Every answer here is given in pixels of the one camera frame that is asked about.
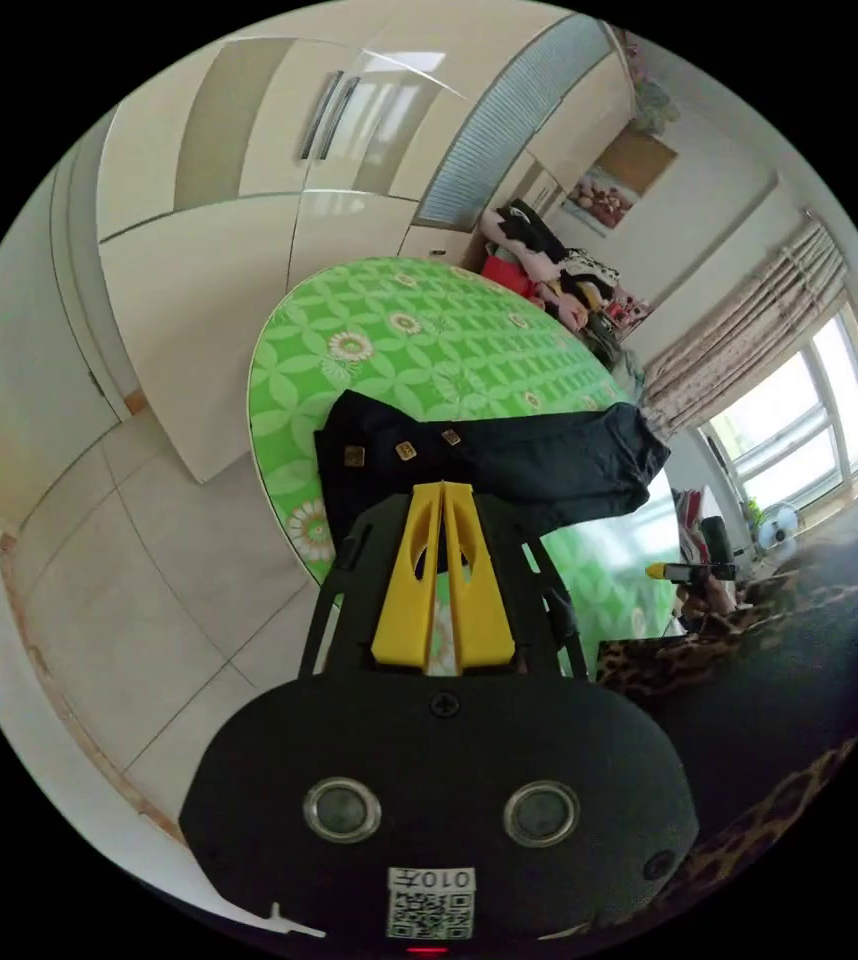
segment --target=window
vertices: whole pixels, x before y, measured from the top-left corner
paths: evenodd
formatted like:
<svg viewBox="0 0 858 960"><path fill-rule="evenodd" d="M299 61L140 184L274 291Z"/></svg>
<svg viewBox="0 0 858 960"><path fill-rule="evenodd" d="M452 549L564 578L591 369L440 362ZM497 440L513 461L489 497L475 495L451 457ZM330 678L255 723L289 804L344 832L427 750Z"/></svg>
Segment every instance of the window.
<svg viewBox="0 0 858 960"><path fill-rule="evenodd" d="M801 509L858 473L858 330L842 313L703 428L745 499Z"/></svg>

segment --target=camera lens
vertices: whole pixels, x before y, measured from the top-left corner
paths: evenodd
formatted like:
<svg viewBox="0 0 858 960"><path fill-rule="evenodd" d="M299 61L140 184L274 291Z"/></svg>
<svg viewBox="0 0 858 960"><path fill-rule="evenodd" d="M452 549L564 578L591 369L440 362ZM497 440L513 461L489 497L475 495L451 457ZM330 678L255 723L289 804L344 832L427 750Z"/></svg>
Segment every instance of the camera lens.
<svg viewBox="0 0 858 960"><path fill-rule="evenodd" d="M379 828L382 811L375 794L356 780L332 777L317 783L303 804L306 822L332 843L358 843Z"/></svg>
<svg viewBox="0 0 858 960"><path fill-rule="evenodd" d="M568 787L540 780L517 790L506 804L503 825L523 847L550 847L576 827L579 801Z"/></svg>

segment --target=qr code label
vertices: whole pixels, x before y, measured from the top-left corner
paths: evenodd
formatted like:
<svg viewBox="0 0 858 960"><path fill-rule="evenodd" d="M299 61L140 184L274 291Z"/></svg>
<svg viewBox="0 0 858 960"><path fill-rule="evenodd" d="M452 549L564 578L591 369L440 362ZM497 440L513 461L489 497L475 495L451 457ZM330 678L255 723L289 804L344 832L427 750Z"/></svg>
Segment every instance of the qr code label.
<svg viewBox="0 0 858 960"><path fill-rule="evenodd" d="M386 936L406 940L468 940L476 905L476 872L389 870Z"/></svg>

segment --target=floral tablecloth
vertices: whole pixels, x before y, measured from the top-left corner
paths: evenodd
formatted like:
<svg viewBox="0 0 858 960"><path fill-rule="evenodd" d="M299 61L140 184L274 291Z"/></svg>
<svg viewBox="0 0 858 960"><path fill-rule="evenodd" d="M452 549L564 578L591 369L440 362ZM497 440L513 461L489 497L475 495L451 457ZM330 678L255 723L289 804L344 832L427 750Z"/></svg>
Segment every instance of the floral tablecloth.
<svg viewBox="0 0 858 960"><path fill-rule="evenodd" d="M476 274L399 258L316 274L269 317L253 355L248 405L269 502L318 582L335 551L313 432L348 387L419 420L602 410L628 399L572 334ZM543 543L572 593L590 669L601 640L662 634L673 588L650 580L645 568L679 557L664 473L631 516L577 524ZM454 672L445 577L431 672Z"/></svg>

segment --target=screw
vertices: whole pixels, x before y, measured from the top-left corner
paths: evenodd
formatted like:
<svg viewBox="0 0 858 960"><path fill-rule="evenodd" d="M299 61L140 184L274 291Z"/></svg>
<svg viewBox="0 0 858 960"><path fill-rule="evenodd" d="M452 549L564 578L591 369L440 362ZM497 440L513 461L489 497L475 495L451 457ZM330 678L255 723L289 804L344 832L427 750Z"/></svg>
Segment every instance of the screw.
<svg viewBox="0 0 858 960"><path fill-rule="evenodd" d="M448 720L459 712L459 698L447 690L434 693L429 698L429 712L438 720Z"/></svg>
<svg viewBox="0 0 858 960"><path fill-rule="evenodd" d="M650 857L642 868L642 875L650 881L661 880L673 867L676 856L671 850L660 850Z"/></svg>

